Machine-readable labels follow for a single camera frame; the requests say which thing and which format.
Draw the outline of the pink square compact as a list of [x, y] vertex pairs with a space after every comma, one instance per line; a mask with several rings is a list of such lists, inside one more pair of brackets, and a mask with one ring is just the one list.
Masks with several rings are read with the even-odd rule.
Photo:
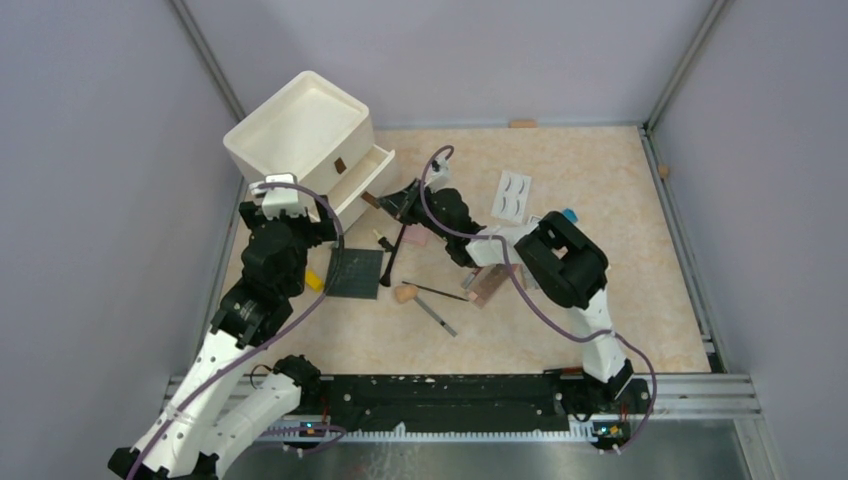
[[420, 225], [406, 227], [402, 240], [417, 246], [426, 246], [430, 237], [430, 231]]

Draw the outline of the white drawer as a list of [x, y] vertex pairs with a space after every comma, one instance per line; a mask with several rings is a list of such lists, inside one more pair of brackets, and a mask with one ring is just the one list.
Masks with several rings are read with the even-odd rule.
[[373, 145], [368, 153], [327, 194], [329, 204], [344, 230], [348, 230], [375, 201], [363, 195], [380, 197], [400, 176], [400, 166], [394, 150]]

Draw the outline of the brown eyeshadow palette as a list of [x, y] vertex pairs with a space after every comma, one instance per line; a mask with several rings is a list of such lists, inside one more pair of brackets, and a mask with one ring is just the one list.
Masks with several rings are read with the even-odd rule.
[[472, 282], [467, 299], [476, 307], [482, 309], [496, 295], [505, 282], [510, 281], [510, 270], [506, 265], [490, 265], [481, 268], [480, 273]]

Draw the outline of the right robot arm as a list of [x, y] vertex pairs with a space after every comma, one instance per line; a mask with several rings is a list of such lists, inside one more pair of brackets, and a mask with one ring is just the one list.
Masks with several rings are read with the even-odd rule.
[[626, 400], [633, 366], [613, 332], [605, 253], [560, 212], [527, 225], [487, 228], [471, 218], [456, 189], [431, 185], [416, 179], [376, 203], [401, 224], [420, 225], [441, 238], [460, 267], [526, 267], [544, 295], [576, 317], [572, 337], [582, 346], [589, 404], [614, 411]]

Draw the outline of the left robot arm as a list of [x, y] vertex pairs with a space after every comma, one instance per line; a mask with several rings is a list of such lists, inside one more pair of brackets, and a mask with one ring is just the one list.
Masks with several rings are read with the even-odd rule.
[[190, 370], [150, 429], [118, 448], [107, 467], [121, 479], [221, 479], [274, 422], [319, 404], [320, 372], [304, 356], [277, 361], [236, 407], [227, 400], [257, 355], [307, 318], [293, 314], [305, 289], [308, 251], [344, 244], [340, 219], [326, 196], [291, 173], [251, 184], [254, 201], [240, 204], [250, 236], [242, 273], [222, 297]]

